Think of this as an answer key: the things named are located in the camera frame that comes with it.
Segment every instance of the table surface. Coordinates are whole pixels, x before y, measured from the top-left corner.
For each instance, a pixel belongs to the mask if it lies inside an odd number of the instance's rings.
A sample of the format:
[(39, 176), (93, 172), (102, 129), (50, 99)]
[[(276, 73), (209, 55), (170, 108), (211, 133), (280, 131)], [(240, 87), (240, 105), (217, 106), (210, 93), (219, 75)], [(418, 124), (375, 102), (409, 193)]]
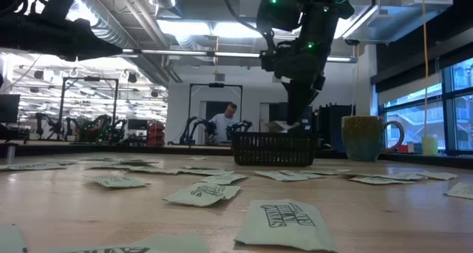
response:
[[(130, 176), (152, 183), (146, 188), (108, 190), (85, 176), (122, 175), (118, 170), (84, 170), (86, 158), (142, 158), (159, 166), (212, 166), (249, 178), (229, 201), (207, 208), (181, 206), (163, 198), (199, 181), (199, 175)], [(237, 166), (231, 157), (208, 156), (192, 161), (184, 155), (75, 154), (16, 158), (16, 163), (78, 161), (64, 170), (0, 172), (0, 224), (15, 223), (30, 252), (64, 246), (132, 243), (149, 235), (199, 233), (210, 252), (297, 252), (277, 246), (235, 244), (251, 200), (293, 199), (316, 206), (339, 252), (471, 252), (473, 200), (443, 195), (458, 182), (473, 184), (473, 171), (410, 163), (315, 160), (309, 169), (352, 169), (354, 172), (451, 172), (450, 181), (425, 180), (412, 185), (371, 186), (327, 176), (298, 182), (260, 177), (254, 170), (277, 167)]]

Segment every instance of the man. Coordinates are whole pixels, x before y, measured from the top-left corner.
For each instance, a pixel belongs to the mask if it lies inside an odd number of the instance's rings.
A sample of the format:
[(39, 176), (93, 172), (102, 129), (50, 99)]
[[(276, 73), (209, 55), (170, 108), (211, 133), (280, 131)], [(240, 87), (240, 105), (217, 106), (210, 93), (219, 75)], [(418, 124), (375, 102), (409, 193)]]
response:
[(224, 113), (219, 113), (210, 120), (217, 126), (215, 130), (217, 143), (228, 142), (227, 127), (239, 123), (239, 118), (235, 116), (235, 112), (237, 112), (237, 105), (230, 103)]

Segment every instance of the workstation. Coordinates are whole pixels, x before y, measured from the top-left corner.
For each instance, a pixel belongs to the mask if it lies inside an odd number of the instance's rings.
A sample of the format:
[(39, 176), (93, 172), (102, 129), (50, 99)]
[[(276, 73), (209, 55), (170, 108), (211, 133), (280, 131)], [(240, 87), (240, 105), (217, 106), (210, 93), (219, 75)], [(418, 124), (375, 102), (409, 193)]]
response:
[(471, 251), (470, 1), (0, 0), (0, 247)]

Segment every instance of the glass window pane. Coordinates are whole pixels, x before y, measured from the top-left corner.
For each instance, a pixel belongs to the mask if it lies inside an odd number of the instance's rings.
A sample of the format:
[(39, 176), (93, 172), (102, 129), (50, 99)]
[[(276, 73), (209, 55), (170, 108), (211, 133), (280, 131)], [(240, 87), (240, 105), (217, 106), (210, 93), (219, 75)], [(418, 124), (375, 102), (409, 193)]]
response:
[(457, 125), (457, 149), (473, 149), (473, 95), (465, 95), (455, 99), (455, 117)]
[[(424, 106), (415, 106), (387, 112), (387, 121), (398, 121), (404, 128), (403, 145), (407, 142), (422, 142)], [(438, 149), (445, 149), (443, 128), (443, 105), (441, 102), (430, 103), (427, 109), (427, 134), (437, 135)], [(395, 125), (386, 128), (387, 146), (394, 146), (399, 139), (399, 129)]]
[(454, 90), (473, 87), (472, 80), (473, 58), (452, 66)]
[[(410, 101), (418, 101), (418, 100), (423, 99), (425, 97), (425, 94), (426, 94), (425, 89), (422, 89), (414, 93), (405, 95), (404, 97), (397, 98), (394, 101), (385, 103), (384, 107), (389, 108), (391, 106), (405, 104)], [(427, 87), (427, 97), (432, 97), (432, 96), (440, 95), (440, 94), (442, 94), (442, 83)]]

